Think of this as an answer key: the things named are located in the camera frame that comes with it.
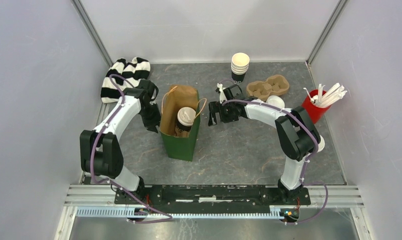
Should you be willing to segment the green brown paper bag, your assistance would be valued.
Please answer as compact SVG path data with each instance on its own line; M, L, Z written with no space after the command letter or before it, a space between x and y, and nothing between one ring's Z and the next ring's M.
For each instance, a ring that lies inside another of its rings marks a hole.
M160 132L169 158L192 161L207 104L192 86L173 84L161 101Z

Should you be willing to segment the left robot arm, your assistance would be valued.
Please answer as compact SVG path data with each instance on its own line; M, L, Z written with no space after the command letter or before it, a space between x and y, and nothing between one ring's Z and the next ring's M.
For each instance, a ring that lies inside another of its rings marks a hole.
M158 132L161 113L155 99L158 87L142 79L138 86L120 90L120 97L112 112L93 130L83 130L79 137L81 169L103 181L127 189L127 197L134 204L145 200L142 178L124 166L119 145L124 130L131 120L140 115L144 127Z

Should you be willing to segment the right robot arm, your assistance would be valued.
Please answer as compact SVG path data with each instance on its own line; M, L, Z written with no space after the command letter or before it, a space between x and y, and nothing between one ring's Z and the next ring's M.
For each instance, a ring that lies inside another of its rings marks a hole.
M231 123L239 118L260 121L276 129L281 149L286 156L285 168L278 180L277 196L284 204L292 203L301 193L306 165L319 151L321 136L307 111L299 106L281 108L255 97L246 98L238 84L217 84L218 101L211 101L209 126Z

